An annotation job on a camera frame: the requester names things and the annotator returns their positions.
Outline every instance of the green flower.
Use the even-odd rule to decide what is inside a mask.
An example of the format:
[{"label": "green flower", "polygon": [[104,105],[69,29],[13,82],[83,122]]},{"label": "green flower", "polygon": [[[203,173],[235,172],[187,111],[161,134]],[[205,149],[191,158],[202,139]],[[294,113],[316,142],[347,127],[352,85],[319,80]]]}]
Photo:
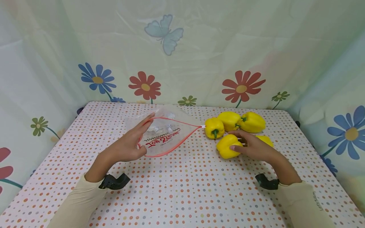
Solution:
[{"label": "green flower", "polygon": [[186,97],[183,97],[183,100],[181,100],[181,101],[178,101],[178,103],[180,104],[180,105],[186,105],[186,106],[194,106],[194,105],[196,105],[196,98],[193,98],[193,96],[189,96],[189,98],[188,99],[186,99]]},{"label": "green flower", "polygon": [[35,123],[30,126],[31,128],[34,128],[33,135],[41,136],[41,132],[44,132],[45,128],[48,127],[48,121],[45,121],[43,116],[41,116],[39,120],[37,118],[33,118],[32,121]]},{"label": "green flower", "polygon": [[288,94],[287,91],[284,91],[283,93],[278,92],[276,96],[273,96],[271,98],[272,101],[283,101],[286,100],[287,97],[289,97],[290,94]]}]

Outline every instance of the flower print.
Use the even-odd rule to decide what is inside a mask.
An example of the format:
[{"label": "flower print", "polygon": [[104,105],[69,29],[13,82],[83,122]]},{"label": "flower print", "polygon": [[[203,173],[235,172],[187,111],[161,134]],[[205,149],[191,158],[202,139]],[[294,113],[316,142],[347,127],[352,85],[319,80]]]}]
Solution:
[{"label": "flower print", "polygon": [[261,89],[258,87],[266,81],[262,80],[256,82],[261,77],[261,73],[259,72],[254,73],[251,77],[250,75],[251,75],[250,71],[246,71],[243,74],[242,71],[239,70],[235,74],[237,83],[230,79],[226,79],[222,83],[222,85],[231,88],[222,90],[223,94],[230,94],[229,96],[226,97],[226,101],[231,100],[232,103],[236,103],[239,99],[236,108],[239,106],[241,101],[246,102],[250,99],[248,93],[258,94],[261,91]]},{"label": "flower print", "polygon": [[44,132],[45,128],[48,127],[48,121],[46,121],[43,116],[41,116],[39,120],[37,118],[33,118],[32,121],[34,124],[32,124],[30,127],[34,128],[33,135],[41,136],[41,132]]},{"label": "flower print", "polygon": [[182,100],[178,101],[177,103],[179,103],[180,105],[194,106],[194,105],[196,105],[195,102],[196,102],[196,98],[193,98],[193,96],[190,95],[188,99],[186,97],[182,97]]},{"label": "flower print", "polygon": [[332,164],[331,159],[324,158],[322,156],[320,156],[320,157],[323,160],[323,162],[326,164],[326,166],[329,168],[329,170],[332,172],[332,174],[336,177],[336,173],[338,173],[338,170],[335,168],[335,165]]},{"label": "flower print", "polygon": [[355,194],[349,194],[349,197],[351,198],[351,200],[354,202],[354,204],[356,205],[356,207],[359,209],[359,211],[361,213],[365,213],[365,205],[363,204],[363,202],[361,200],[359,200]]},{"label": "flower print", "polygon": [[365,125],[365,107],[362,105],[357,107],[353,117],[351,117],[350,113],[347,113],[346,116],[337,115],[333,120],[341,129],[337,127],[327,128],[327,132],[337,138],[329,142],[328,146],[331,148],[322,156],[325,157],[339,145],[336,149],[336,154],[343,154],[347,148],[350,158],[355,160],[360,159],[354,146],[365,151],[365,129],[360,130]]},{"label": "flower print", "polygon": [[131,89],[137,89],[134,92],[134,95],[140,96],[143,95],[143,99],[149,100],[151,99],[151,104],[153,104],[152,100],[156,99],[156,96],[161,95],[158,91],[160,90],[161,84],[159,82],[153,82],[155,80],[155,76],[149,75],[148,78],[146,77],[146,73],[143,71],[138,72],[138,78],[132,76],[129,78],[131,83],[134,85],[128,85]]},{"label": "flower print", "polygon": [[276,108],[276,106],[277,106],[280,102],[282,102],[283,100],[286,100],[286,99],[287,99],[287,97],[289,97],[289,96],[290,96],[290,94],[288,94],[288,92],[287,92],[287,91],[284,91],[283,93],[278,92],[278,93],[277,93],[277,95],[273,96],[273,97],[271,98],[271,100],[272,100],[272,101],[278,101],[278,103],[275,105],[275,107],[274,107],[273,109],[275,109],[275,108]]},{"label": "flower print", "polygon": [[80,113],[81,113],[83,110],[84,110],[84,107],[79,108],[79,109],[76,111],[77,115],[80,115]]},{"label": "flower print", "polygon": [[[0,148],[0,162],[6,159],[10,155],[8,148]],[[5,166],[0,168],[0,179],[5,179],[13,173],[13,167]]]},{"label": "flower print", "polygon": [[113,97],[112,99],[110,99],[111,102],[119,102],[119,103],[125,103],[126,101],[124,101],[122,98],[119,97]]},{"label": "flower print", "polygon": [[[10,155],[10,150],[8,148],[0,148],[0,163],[6,159]],[[0,182],[8,183],[11,185],[14,185],[16,187],[22,188],[18,183],[15,183],[14,181],[11,181],[7,179],[12,173],[13,173],[13,167],[12,166],[5,166],[0,168]]]},{"label": "flower print", "polygon": [[103,71],[103,66],[99,64],[96,66],[96,75],[95,75],[95,73],[89,63],[85,63],[85,66],[86,67],[84,67],[82,64],[78,65],[80,70],[83,71],[83,73],[81,73],[83,75],[81,77],[81,80],[83,82],[91,83],[89,85],[89,87],[92,90],[96,90],[96,88],[99,87],[99,92],[101,94],[107,93],[109,98],[111,99],[111,96],[108,93],[108,92],[110,92],[110,93],[112,92],[110,87],[116,88],[116,85],[109,83],[114,80],[114,77],[110,76],[112,71],[109,69],[106,69]]},{"label": "flower print", "polygon": [[[65,129],[62,128],[60,131],[57,131],[57,136],[59,138],[61,138],[64,135],[64,133],[65,133]],[[58,142],[59,141],[59,138],[58,137],[52,136],[51,137],[51,141],[54,142],[54,143]]]}]

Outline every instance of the red flower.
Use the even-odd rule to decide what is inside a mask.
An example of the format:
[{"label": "red flower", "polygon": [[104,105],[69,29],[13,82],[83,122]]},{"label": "red flower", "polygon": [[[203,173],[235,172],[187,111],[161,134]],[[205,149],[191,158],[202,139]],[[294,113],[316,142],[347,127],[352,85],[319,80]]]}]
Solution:
[{"label": "red flower", "polygon": [[261,73],[254,73],[251,77],[250,74],[251,72],[246,71],[242,77],[242,71],[239,70],[235,73],[237,83],[230,79],[226,79],[223,81],[222,84],[224,86],[232,88],[222,90],[223,94],[231,94],[226,97],[227,101],[231,100],[232,103],[236,103],[238,99],[241,98],[243,102],[246,102],[250,99],[248,93],[258,94],[261,91],[261,89],[257,87],[262,85],[266,80],[255,83],[255,81],[257,81],[261,77]]},{"label": "red flower", "polygon": [[[0,148],[0,162],[2,162],[4,159],[7,158],[7,156],[9,156],[10,154],[10,150],[8,148]],[[13,167],[11,166],[5,166],[5,167],[1,167],[0,168],[0,179],[5,179],[8,176],[10,176],[10,174],[13,173]]]},{"label": "red flower", "polygon": [[149,100],[149,99],[156,99],[156,96],[161,95],[161,93],[158,91],[160,90],[160,86],[161,84],[158,82],[153,82],[155,80],[155,76],[150,75],[148,76],[148,78],[146,78],[146,73],[144,73],[143,71],[138,72],[138,78],[136,78],[135,76],[132,76],[129,78],[129,80],[131,81],[131,83],[135,84],[135,85],[128,85],[129,88],[131,89],[137,89],[134,92],[134,95],[136,96],[140,96],[143,95],[143,98],[145,100]]}]

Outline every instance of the forearm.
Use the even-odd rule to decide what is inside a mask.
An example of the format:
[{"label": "forearm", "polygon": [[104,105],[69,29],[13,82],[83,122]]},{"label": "forearm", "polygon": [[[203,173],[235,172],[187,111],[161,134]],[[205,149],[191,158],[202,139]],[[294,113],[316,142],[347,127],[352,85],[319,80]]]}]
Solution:
[{"label": "forearm", "polygon": [[85,174],[85,179],[92,183],[101,181],[114,163],[107,148],[98,154],[89,171]]},{"label": "forearm", "polygon": [[100,189],[105,175],[113,165],[108,153],[101,152],[89,171],[67,196],[53,216],[48,228],[85,228],[91,214],[105,196],[106,189]]},{"label": "forearm", "polygon": [[290,162],[279,152],[270,161],[280,181],[277,195],[295,228],[332,228],[333,222],[323,210],[313,187],[302,182]]},{"label": "forearm", "polygon": [[313,187],[306,183],[279,185],[277,196],[288,212],[294,228],[334,228],[328,214],[321,207]]},{"label": "forearm", "polygon": [[275,170],[275,173],[280,181],[284,185],[291,185],[293,183],[300,183],[301,179],[298,173],[290,162],[279,152],[269,162]]},{"label": "forearm", "polygon": [[82,174],[75,188],[51,219],[48,228],[85,228],[91,214],[107,192],[106,189],[99,188],[102,181],[88,182]]}]

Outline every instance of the blue butterfly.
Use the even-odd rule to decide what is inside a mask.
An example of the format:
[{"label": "blue butterfly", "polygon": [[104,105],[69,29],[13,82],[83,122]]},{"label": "blue butterfly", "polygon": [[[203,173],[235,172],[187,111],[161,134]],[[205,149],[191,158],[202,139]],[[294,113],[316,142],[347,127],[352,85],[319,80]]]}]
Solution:
[{"label": "blue butterfly", "polygon": [[170,24],[172,21],[172,15],[164,15],[160,23],[154,20],[145,27],[145,32],[152,36],[161,38],[162,47],[166,55],[171,55],[177,46],[177,41],[179,41],[183,37],[183,28],[177,28],[174,31],[170,32],[171,29]]}]

